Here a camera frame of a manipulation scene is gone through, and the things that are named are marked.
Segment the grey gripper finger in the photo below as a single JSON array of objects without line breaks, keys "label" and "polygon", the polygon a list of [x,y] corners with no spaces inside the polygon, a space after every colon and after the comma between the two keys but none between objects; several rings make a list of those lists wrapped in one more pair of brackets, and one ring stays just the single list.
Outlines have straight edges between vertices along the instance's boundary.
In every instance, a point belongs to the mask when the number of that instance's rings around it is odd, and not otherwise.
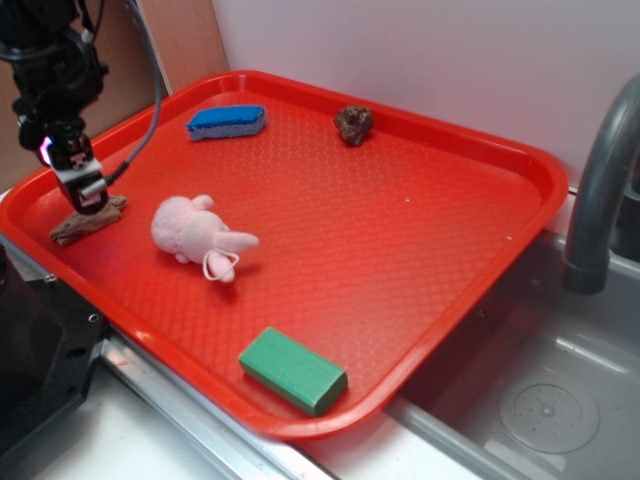
[{"label": "grey gripper finger", "polygon": [[106,206],[107,183],[98,160],[92,160],[84,175],[78,180],[78,198],[80,213],[98,213]]},{"label": "grey gripper finger", "polygon": [[82,175],[73,170],[53,170],[58,186],[63,196],[69,201],[78,213],[83,212],[81,186],[79,181]]}]

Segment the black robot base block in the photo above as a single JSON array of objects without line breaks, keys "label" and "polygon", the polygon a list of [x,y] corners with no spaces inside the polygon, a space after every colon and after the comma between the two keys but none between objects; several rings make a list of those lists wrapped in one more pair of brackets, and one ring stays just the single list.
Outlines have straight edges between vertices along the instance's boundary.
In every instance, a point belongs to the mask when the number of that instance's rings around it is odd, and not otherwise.
[{"label": "black robot base block", "polygon": [[63,280],[25,279],[1,249],[1,459],[88,394],[106,321]]}]

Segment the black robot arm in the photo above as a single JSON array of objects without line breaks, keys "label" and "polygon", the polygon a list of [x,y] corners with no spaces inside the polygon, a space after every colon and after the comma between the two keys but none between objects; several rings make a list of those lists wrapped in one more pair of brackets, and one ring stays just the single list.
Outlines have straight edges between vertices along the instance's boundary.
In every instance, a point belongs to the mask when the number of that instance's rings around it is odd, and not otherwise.
[{"label": "black robot arm", "polygon": [[103,180],[81,117],[102,93],[108,72],[93,33],[82,1],[1,3],[1,60],[11,65],[19,91],[12,106],[19,144],[53,170],[82,215],[98,213],[108,200],[105,191],[85,191]]}]

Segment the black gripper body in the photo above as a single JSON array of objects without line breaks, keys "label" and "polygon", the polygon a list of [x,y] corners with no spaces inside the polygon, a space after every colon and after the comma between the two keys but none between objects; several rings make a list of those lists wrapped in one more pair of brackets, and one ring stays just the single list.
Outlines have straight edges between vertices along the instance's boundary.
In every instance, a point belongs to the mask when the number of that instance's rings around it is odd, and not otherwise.
[{"label": "black gripper body", "polygon": [[19,143],[56,170],[79,171],[93,160],[81,113],[98,99],[108,73],[94,40],[89,30],[10,31]]}]

